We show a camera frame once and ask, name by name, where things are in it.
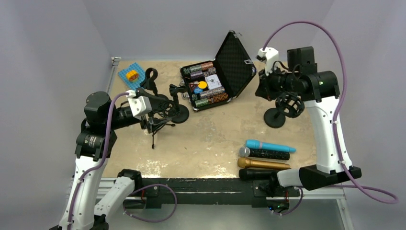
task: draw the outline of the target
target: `microphone grille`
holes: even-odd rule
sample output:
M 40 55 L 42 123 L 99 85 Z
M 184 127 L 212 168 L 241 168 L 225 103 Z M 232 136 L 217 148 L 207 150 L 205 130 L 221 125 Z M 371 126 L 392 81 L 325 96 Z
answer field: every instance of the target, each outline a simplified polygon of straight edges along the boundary
M 240 150 L 238 151 L 240 157 L 248 157 L 249 156 L 249 148 L 247 147 L 241 147 Z

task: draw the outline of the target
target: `metal frame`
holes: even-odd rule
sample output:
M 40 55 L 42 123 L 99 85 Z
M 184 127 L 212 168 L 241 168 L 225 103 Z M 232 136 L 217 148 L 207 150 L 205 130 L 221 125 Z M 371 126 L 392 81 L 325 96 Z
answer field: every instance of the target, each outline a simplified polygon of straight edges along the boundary
M 151 179 L 160 179 L 160 178 L 143 178 L 143 181 L 148 181 Z M 112 186 L 114 185 L 114 180 L 116 180 L 116 178 L 102 178 L 100 181 L 100 185 L 99 185 L 99 190 L 97 192 L 97 199 L 102 199 L 104 197 L 104 195 L 112 188 Z M 199 194 L 202 193 L 193 193 L 193 192 L 183 192 L 183 193 L 192 193 L 192 194 L 196 194 L 197 196 Z M 344 194 L 344 190 L 342 188 L 320 188 L 320 189 L 316 189 L 313 191 L 308 191 L 306 189 L 303 189 L 303 199 L 329 199 L 329 200 L 336 200 L 338 207 L 339 207 L 339 211 L 340 211 L 340 215 L 341 215 L 341 219 L 342 219 L 342 223 L 344 226 L 345 230 L 354 230 L 354 226 L 352 224 L 352 220 L 351 220 L 351 216 L 350 213 L 348 211 L 348 207 L 347 207 L 347 201 L 346 201 L 346 197 Z M 299 199 L 299 196 L 291 196 L 289 197 L 290 200 L 293 199 Z M 271 201 L 271 200 L 283 200 L 284 197 L 281 196 L 276 196 L 276 197 L 266 197 L 267 201 Z M 139 201 L 141 200 L 140 197 L 127 197 L 125 199 L 126 201 Z
M 112 70 L 110 71 L 110 79 L 109 79 L 109 84 L 107 85 L 107 90 L 106 92 L 110 94 L 112 87 L 113 87 L 113 82 L 114 82 L 114 77 L 117 73 L 117 67 L 118 64 L 121 61 L 121 57 L 112 57 Z
M 102 193 L 113 186 L 113 179 L 101 182 Z M 238 178 L 143 178 L 142 186 L 166 184 L 177 194 L 178 204 L 193 205 L 251 205 L 268 207 L 267 196 L 284 199 L 286 188 L 268 191 L 268 180 L 243 181 Z M 290 197 L 299 197 L 299 191 L 288 188 Z M 148 199 L 146 208 L 161 208 L 163 204 L 173 204 L 172 193 L 160 187 L 145 189 L 144 197 Z

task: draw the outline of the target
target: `case lid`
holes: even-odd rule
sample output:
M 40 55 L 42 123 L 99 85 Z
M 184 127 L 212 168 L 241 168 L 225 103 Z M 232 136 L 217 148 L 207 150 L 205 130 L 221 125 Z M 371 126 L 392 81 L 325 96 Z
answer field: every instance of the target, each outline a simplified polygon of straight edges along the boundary
M 224 73 L 232 91 L 238 97 L 257 73 L 251 58 L 242 46 L 237 34 L 230 30 L 218 50 L 215 60 Z

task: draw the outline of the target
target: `yellow lego brick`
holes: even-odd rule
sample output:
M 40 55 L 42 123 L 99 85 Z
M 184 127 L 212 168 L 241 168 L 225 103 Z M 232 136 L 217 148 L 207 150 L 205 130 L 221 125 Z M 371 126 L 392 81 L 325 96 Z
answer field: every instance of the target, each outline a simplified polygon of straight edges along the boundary
M 133 81 L 137 80 L 138 73 L 137 73 L 137 71 L 132 70 L 132 71 L 128 72 L 125 76 L 127 77 L 127 79 L 129 81 L 133 82 Z

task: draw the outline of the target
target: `black microphone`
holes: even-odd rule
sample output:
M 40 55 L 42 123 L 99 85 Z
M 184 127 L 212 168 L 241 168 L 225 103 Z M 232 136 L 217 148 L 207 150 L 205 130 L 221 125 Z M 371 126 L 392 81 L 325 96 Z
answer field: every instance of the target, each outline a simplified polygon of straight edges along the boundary
M 258 157 L 276 160 L 289 160 L 290 154 L 288 152 L 267 150 L 267 149 L 250 149 L 248 147 L 241 147 L 239 150 L 240 157 Z
M 240 169 L 238 176 L 241 180 L 268 180 L 276 172 L 273 169 Z

